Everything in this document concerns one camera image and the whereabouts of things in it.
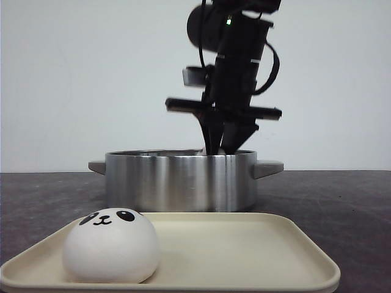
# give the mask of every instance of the tray rim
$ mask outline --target tray rim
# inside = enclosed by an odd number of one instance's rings
[[[49,236],[43,238],[41,241],[37,242],[33,246],[29,247],[25,251],[22,251],[21,253],[17,254],[16,256],[10,258],[8,261],[6,261],[1,267],[0,267],[0,288],[3,289],[32,289],[32,290],[62,290],[62,291],[75,291],[75,290],[88,290],[93,289],[95,290],[114,290],[114,291],[121,291],[121,290],[129,290],[129,291],[205,291],[205,292],[221,292],[221,291],[256,291],[256,292],[334,292],[339,285],[340,277],[341,277],[341,271],[338,265],[324,252],[322,249],[320,249],[319,246],[317,246],[314,241],[311,240],[311,238],[308,237],[301,229],[298,227],[294,221],[281,216],[281,215],[275,215],[275,214],[269,214],[269,213],[263,213],[263,212],[143,212],[143,215],[145,216],[179,216],[179,215],[206,215],[207,217],[239,217],[239,216],[249,216],[249,217],[255,217],[256,215],[261,215],[265,217],[275,218],[282,220],[284,222],[287,222],[289,225],[294,226],[297,233],[301,235],[307,242],[310,242],[313,247],[316,249],[316,252],[321,254],[322,257],[324,257],[329,264],[332,266],[334,273],[331,278],[329,278],[327,281],[324,281],[322,283],[319,283],[317,285],[311,285],[311,286],[303,286],[298,289],[289,289],[286,287],[272,287],[272,288],[257,288],[257,287],[227,287],[224,285],[220,286],[176,286],[174,284],[161,284],[161,285],[155,285],[155,284],[133,284],[133,283],[55,283],[55,284],[20,284],[17,281],[13,281],[10,278],[7,278],[4,276],[3,271],[7,268],[11,263],[13,263],[16,259],[22,257],[25,254],[28,254],[31,250],[33,250],[36,246],[40,245],[42,242],[45,242],[51,238],[54,238],[57,234],[61,233],[62,230],[66,230],[69,226],[74,225],[77,221],[83,219],[84,217],[80,217],[62,228],[55,231],[53,234],[50,234]]]

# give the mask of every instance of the stainless steel pot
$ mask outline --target stainless steel pot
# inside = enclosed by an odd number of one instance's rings
[[[108,206],[156,212],[232,212],[251,207],[256,181],[283,170],[255,151],[201,156],[200,150],[121,151],[89,168],[106,176]]]

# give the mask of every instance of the plastic tray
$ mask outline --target plastic tray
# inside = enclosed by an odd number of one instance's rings
[[[71,283],[64,239],[77,221],[1,267],[6,292],[334,292],[340,270],[291,220],[259,213],[145,213],[162,251],[141,284]]]

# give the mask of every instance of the white wall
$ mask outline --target white wall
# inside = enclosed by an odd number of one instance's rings
[[[86,171],[107,151],[202,146],[168,96],[200,99],[181,69],[200,0],[3,0],[2,172]],[[286,169],[391,169],[391,1],[282,0],[269,19],[278,107],[242,147]],[[213,54],[207,54],[213,62]],[[261,84],[271,67],[266,49]]]

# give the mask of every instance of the dark table surface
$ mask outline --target dark table surface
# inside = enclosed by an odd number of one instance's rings
[[[95,173],[1,174],[1,264],[105,207]],[[336,292],[391,292],[390,171],[284,171],[251,211],[294,221],[341,269]]]

